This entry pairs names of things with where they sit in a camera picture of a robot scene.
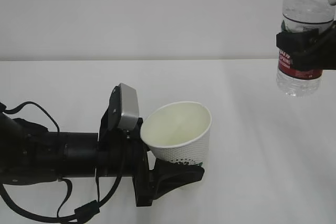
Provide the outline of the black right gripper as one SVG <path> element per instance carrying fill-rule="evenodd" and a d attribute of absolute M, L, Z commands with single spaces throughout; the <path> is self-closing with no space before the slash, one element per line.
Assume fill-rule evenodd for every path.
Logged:
<path fill-rule="evenodd" d="M 318 36 L 318 29 L 282 31 L 276 35 L 276 46 L 290 56 L 291 66 L 296 70 L 335 70 L 335 21 Z"/>

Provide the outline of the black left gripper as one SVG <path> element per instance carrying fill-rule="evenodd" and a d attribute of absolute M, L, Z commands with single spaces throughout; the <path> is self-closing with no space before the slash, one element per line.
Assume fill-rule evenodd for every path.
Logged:
<path fill-rule="evenodd" d="M 96 180 L 100 177 L 116 179 L 106 196 L 99 199 L 100 207 L 112 198 L 123 177 L 132 178 L 137 207 L 149 207 L 154 200 L 165 194 L 202 180 L 205 169 L 199 165 L 155 161 L 154 168 L 150 172 L 149 148 L 140 138 L 142 124 L 142 118 L 138 119 L 133 130 L 121 130 L 117 127 L 109 130 L 107 123 L 101 124 L 97 147 Z"/>

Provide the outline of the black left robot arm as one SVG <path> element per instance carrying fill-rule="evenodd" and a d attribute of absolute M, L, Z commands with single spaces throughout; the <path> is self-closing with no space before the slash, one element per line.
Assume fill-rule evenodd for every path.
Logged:
<path fill-rule="evenodd" d="M 148 146 L 140 138 L 142 119 L 132 130 L 118 127 L 119 109 L 107 109 L 97 133 L 49 131 L 13 115 L 19 105 L 1 105 L 1 183 L 26 186 L 62 178 L 131 177 L 135 203 L 153 201 L 200 181 L 204 169 L 191 162 L 156 159 L 149 167 Z"/>

